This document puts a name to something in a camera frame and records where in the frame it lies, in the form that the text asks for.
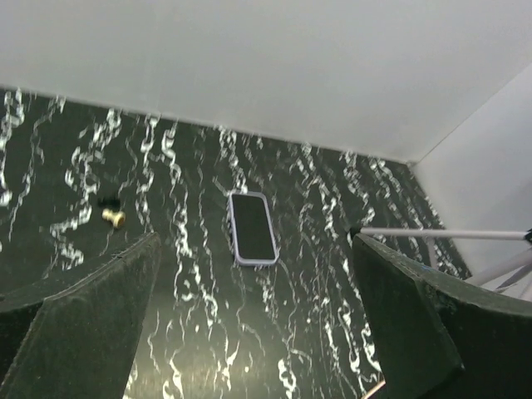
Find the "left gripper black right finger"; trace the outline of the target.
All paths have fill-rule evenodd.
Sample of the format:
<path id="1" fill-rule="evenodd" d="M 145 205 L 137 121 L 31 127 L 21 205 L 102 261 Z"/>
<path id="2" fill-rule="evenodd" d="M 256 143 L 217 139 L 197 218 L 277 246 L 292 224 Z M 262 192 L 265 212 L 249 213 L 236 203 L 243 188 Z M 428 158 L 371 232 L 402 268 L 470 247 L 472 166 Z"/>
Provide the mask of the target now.
<path id="1" fill-rule="evenodd" d="M 386 382 L 379 398 L 529 398 L 531 304 L 364 234 L 352 266 Z"/>

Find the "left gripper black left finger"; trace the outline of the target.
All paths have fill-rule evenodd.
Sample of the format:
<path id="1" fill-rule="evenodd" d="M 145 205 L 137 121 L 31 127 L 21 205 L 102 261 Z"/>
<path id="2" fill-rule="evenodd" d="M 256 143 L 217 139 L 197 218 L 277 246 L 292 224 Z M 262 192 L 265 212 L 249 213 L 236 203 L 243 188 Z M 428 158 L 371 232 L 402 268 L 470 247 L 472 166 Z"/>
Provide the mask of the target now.
<path id="1" fill-rule="evenodd" d="M 160 266 L 157 233 L 1 300 L 3 398 L 121 398 Z"/>

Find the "phone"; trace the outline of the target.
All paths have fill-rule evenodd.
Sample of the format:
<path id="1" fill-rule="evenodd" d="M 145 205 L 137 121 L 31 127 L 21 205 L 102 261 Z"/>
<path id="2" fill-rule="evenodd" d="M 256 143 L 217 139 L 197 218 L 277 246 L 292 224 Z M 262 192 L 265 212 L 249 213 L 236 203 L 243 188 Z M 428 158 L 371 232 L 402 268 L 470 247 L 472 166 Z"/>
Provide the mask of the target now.
<path id="1" fill-rule="evenodd" d="M 245 267 L 275 264 L 278 248 L 265 195 L 232 191 L 228 213 L 236 263 Z"/>

